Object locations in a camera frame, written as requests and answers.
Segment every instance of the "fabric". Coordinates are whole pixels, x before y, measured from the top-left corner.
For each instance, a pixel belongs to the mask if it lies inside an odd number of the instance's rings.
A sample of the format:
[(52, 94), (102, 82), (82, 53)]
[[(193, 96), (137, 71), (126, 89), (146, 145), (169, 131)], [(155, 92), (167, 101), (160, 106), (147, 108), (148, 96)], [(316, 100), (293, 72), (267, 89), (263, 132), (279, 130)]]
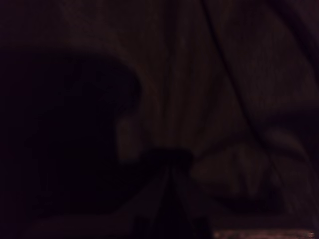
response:
[(297, 1), (279, 2), (7, 0), (0, 44), (111, 55), (132, 69), (142, 95), (117, 121), (122, 163), (154, 147), (187, 148), (192, 177), (212, 196), (278, 191), (285, 212), (316, 215), (319, 91), (298, 29), (316, 34), (317, 25)]

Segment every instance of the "wrinkled cloth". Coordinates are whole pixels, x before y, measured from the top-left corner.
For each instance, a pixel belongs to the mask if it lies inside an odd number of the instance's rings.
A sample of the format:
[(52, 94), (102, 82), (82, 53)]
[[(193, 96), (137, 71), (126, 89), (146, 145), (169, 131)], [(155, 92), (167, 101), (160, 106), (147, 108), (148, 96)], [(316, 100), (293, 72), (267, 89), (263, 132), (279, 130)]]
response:
[(132, 69), (142, 95), (117, 121), (122, 163), (187, 148), (191, 176), (212, 196), (259, 198), (267, 184), (286, 212), (316, 215), (319, 20), (310, 8), (318, 3), (10, 0), (0, 44), (111, 55)]

